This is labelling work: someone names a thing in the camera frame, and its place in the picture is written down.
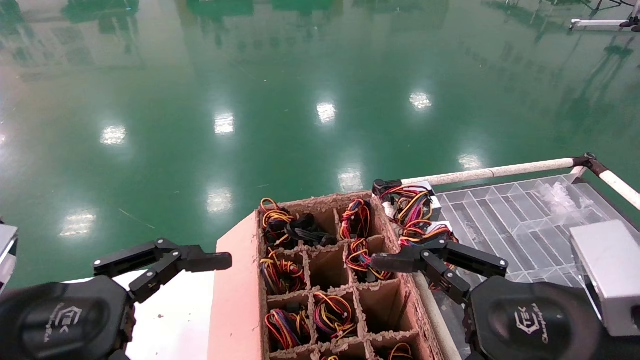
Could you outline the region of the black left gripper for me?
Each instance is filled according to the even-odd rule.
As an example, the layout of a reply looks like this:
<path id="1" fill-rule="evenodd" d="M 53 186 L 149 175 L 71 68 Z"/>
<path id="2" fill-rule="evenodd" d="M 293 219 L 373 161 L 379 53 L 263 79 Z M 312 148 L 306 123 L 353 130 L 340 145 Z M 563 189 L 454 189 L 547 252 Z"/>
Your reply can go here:
<path id="1" fill-rule="evenodd" d="M 108 277 L 152 266 L 129 292 Z M 144 303 L 181 272 L 226 271 L 229 252 L 207 253 L 198 244 L 156 239 L 103 256 L 94 276 L 76 283 L 50 282 L 1 295 L 0 357 L 3 360 L 125 360 L 136 324 L 135 303 Z"/>

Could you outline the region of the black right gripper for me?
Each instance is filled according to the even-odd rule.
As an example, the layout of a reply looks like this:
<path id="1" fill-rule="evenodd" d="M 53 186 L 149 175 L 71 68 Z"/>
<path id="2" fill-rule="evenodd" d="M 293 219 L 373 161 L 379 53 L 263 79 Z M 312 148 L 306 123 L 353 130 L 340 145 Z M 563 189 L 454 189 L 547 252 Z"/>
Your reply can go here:
<path id="1" fill-rule="evenodd" d="M 471 291 L 450 265 L 489 278 Z M 423 273 L 450 300 L 465 306 L 471 360 L 637 360 L 638 336 L 612 336 L 582 289 L 503 277 L 508 261 L 453 241 L 375 253 L 371 267 Z"/>

